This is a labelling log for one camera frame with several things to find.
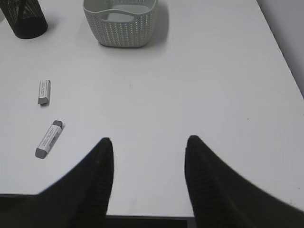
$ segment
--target pen holder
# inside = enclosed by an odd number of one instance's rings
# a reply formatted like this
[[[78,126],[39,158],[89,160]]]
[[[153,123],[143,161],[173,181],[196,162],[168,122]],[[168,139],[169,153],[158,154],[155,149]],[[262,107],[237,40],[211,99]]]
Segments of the pen holder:
[[[0,0],[0,8],[18,38],[35,38],[48,28],[37,0]]]
[[[99,43],[136,48],[152,37],[157,4],[158,0],[84,0],[84,11]]]

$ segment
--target white woven basket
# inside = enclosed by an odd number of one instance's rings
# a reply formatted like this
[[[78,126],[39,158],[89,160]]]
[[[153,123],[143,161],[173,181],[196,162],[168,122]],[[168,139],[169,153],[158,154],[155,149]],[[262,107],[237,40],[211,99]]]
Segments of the white woven basket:
[[[158,0],[84,0],[84,11],[99,43],[136,48],[151,39],[157,4]]]

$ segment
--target gray eraser tip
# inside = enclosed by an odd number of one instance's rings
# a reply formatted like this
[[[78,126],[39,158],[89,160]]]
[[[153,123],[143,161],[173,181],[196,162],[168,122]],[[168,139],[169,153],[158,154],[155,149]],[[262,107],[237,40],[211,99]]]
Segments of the gray eraser tip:
[[[42,149],[36,149],[35,156],[41,159],[44,159],[47,156],[47,152]]]
[[[58,127],[62,128],[62,122],[61,122],[61,121],[59,121],[59,120],[55,120],[55,121],[53,122],[53,125],[55,125],[55,126],[58,126]]]

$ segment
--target basket handle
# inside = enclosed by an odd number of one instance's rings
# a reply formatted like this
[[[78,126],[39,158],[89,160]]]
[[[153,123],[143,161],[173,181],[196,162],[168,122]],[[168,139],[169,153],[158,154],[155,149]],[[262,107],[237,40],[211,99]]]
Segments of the basket handle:
[[[103,10],[101,12],[97,12],[97,13],[95,13],[95,15],[98,16],[100,18],[100,20],[108,21],[108,20],[103,19],[102,16],[108,15],[110,13],[118,13],[118,14],[124,14],[124,15],[128,15],[128,16],[132,16],[133,20],[128,21],[128,22],[134,22],[136,20],[137,16],[138,16],[138,14],[131,13],[131,12],[121,10],[121,9],[118,9],[118,10],[117,9],[107,9],[107,10]]]

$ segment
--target black mesh pen holder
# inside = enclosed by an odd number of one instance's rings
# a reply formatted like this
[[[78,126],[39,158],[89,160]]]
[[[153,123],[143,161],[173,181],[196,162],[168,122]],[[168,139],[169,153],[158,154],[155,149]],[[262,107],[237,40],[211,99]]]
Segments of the black mesh pen holder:
[[[35,38],[48,28],[37,0],[0,0],[0,8],[18,38]]]

